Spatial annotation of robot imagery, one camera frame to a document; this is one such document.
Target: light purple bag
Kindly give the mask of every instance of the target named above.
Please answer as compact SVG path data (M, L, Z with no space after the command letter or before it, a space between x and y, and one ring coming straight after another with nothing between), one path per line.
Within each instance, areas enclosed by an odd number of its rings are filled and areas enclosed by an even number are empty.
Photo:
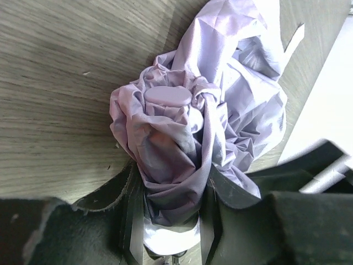
M278 0L211 0L176 51L113 91L111 130L137 161L152 223L182 224L197 213L211 163L260 196L244 172L286 129L279 19ZM186 88L190 104L147 100L159 86Z

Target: purple satin fabric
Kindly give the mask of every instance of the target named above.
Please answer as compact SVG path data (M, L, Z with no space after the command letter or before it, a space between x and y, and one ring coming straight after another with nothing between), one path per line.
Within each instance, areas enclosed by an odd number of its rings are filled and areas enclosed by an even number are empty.
M209 1L176 51L111 95L111 130L138 164L154 224L182 224L199 210L212 163L260 196L244 172L282 140L287 101L277 83L285 67L279 4L269 1L269 14L262 2ZM183 86L191 104L148 102L155 86Z

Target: black leather material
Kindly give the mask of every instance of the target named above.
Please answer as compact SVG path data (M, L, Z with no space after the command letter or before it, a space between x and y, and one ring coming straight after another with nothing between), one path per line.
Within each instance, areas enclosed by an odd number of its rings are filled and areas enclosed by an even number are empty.
M69 205L0 201L0 264L142 264L143 184L135 163Z
M292 162L249 174L262 199L213 167L200 210L202 264L353 264L353 195L298 192L342 155L326 142ZM334 192L351 190L350 181Z
M324 194L298 192L342 155L327 142L248 174L262 199L212 167L200 210L203 264L353 264L353 172ZM0 211L0 265L142 265L143 183L135 162L73 205L0 199Z

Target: crumpled cloth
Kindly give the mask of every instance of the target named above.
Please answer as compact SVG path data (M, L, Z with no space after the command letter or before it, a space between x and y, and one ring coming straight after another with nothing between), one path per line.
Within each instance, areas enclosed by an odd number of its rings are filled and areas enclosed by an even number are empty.
M260 197L244 172L286 129L279 10L278 0L211 0L176 51L112 92L111 130L138 164L153 224L180 225L197 213L212 163ZM183 86L191 104L148 102L155 86Z

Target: lavender fabric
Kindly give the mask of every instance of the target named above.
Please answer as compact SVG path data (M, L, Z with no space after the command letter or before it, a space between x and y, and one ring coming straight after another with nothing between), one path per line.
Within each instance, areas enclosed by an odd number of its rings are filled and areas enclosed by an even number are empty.
M278 0L211 0L176 51L111 94L111 130L138 164L152 223L178 225L197 213L211 163L260 196L244 172L286 128L279 19ZM191 103L147 101L156 86L185 87Z

